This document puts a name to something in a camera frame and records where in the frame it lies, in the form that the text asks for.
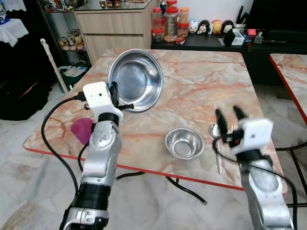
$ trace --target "mop handle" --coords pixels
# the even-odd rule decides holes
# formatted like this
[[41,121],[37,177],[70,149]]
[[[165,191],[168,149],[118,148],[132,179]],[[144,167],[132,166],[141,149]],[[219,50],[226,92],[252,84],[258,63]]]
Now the mop handle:
[[52,67],[53,67],[53,69],[54,69],[54,71],[55,71],[55,73],[56,73],[56,75],[57,75],[57,77],[58,77],[58,80],[59,80],[59,82],[60,82],[60,84],[61,84],[61,86],[62,86],[64,92],[67,93],[67,92],[68,92],[68,89],[67,89],[67,87],[66,87],[66,85],[65,85],[65,83],[64,83],[64,81],[63,81],[63,78],[62,78],[62,76],[61,76],[61,74],[60,74],[60,72],[59,72],[59,70],[58,70],[58,67],[57,67],[56,63],[55,63],[54,60],[53,60],[53,57],[52,57],[51,52],[50,52],[50,50],[49,50],[49,45],[46,43],[46,40],[43,39],[43,38],[40,39],[40,42],[41,42],[41,44],[43,45],[43,47],[44,47],[44,49],[45,49],[45,51],[46,51],[46,53],[47,53],[47,55],[48,55],[48,57],[49,57],[49,61],[50,61],[51,64],[52,64]]

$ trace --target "marble table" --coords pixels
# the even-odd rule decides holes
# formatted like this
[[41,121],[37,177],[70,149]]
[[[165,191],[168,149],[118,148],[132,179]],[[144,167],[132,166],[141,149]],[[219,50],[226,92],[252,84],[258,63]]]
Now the marble table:
[[[85,84],[107,81],[112,63],[123,51],[107,51],[66,98],[81,91]],[[148,51],[161,65],[164,89],[149,111],[141,114],[124,112],[124,121],[119,124],[123,147],[118,167],[243,190],[237,164],[222,159],[222,174],[218,173],[209,133],[211,124],[216,122],[216,108],[222,109],[229,127],[237,123],[233,105],[240,106],[253,117],[263,117],[242,55],[235,52]],[[46,137],[62,157],[77,159],[82,144],[70,132],[70,126],[82,117],[93,118],[93,113],[84,109],[84,103],[72,101],[56,110],[47,122]],[[205,141],[203,154],[192,160],[181,160],[168,153],[164,138],[175,127],[191,128],[201,134]],[[28,137],[23,147],[52,154],[42,140],[40,127]],[[221,152],[228,155],[229,148],[221,145]],[[272,142],[262,153],[271,156],[275,170],[282,174]]]
[[271,54],[270,59],[307,124],[307,55]]

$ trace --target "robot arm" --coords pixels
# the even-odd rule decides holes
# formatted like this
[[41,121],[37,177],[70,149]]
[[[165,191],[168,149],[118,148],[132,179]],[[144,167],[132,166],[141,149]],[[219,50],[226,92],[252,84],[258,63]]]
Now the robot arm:
[[102,230],[108,223],[108,197],[122,145],[118,129],[118,123],[123,120],[120,109],[133,108],[133,105],[118,105],[115,82],[110,91],[102,81],[83,88],[98,122],[89,140],[78,195],[65,211],[60,230]]
[[229,143],[231,154],[240,164],[241,182],[248,198],[249,213],[255,230],[294,229],[288,207],[283,200],[283,186],[277,175],[257,169],[274,171],[269,156],[260,149],[269,143],[273,123],[268,119],[247,118],[234,106],[239,129],[227,133],[227,123],[219,110],[217,122],[224,143]]
[[[98,121],[89,141],[89,154],[84,162],[78,195],[64,213],[60,230],[102,230],[108,223],[108,197],[111,192],[121,149],[118,124],[122,109],[133,105],[118,105],[117,84],[110,90],[104,82],[83,88],[89,107]],[[272,122],[268,119],[248,119],[234,107],[239,130],[228,134],[227,123],[216,110],[222,140],[229,143],[231,153],[240,163],[242,186],[248,197],[250,216],[255,230],[292,230],[293,224],[283,200],[282,182],[276,175],[251,167],[272,171],[269,156],[260,149],[269,141]]]

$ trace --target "stainless steel bowl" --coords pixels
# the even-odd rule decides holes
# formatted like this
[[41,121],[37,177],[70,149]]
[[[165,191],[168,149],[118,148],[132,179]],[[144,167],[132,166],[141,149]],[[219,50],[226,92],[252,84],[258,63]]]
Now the stainless steel bowl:
[[201,155],[205,142],[191,129],[176,128],[166,135],[165,146],[174,157],[189,160]]
[[134,109],[127,110],[131,113],[149,110],[163,89],[163,73],[158,61],[141,49],[131,49],[119,55],[108,80],[118,84],[119,104],[134,104]]

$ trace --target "green basket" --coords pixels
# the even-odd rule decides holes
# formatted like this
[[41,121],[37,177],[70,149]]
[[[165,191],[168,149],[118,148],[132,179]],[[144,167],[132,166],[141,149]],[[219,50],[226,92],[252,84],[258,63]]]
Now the green basket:
[[[81,69],[85,69],[85,71],[82,74],[80,74],[80,75],[78,75],[76,77],[69,77],[69,76],[66,76],[64,73],[62,73],[63,70],[66,71],[66,70],[68,70],[68,68],[69,68],[69,66],[61,66],[61,67],[58,68],[58,70],[59,70],[59,72],[60,72],[60,74],[61,74],[61,76],[63,78],[63,81],[64,81],[68,91],[70,91],[71,90],[70,86],[72,86],[75,83],[77,83],[86,74],[87,68],[86,67],[81,67]],[[65,93],[63,88],[62,88],[62,86],[61,86],[61,84],[60,84],[60,82],[59,82],[58,78],[57,78],[57,81],[58,81],[58,84],[59,84],[59,88],[61,89],[61,92]]]

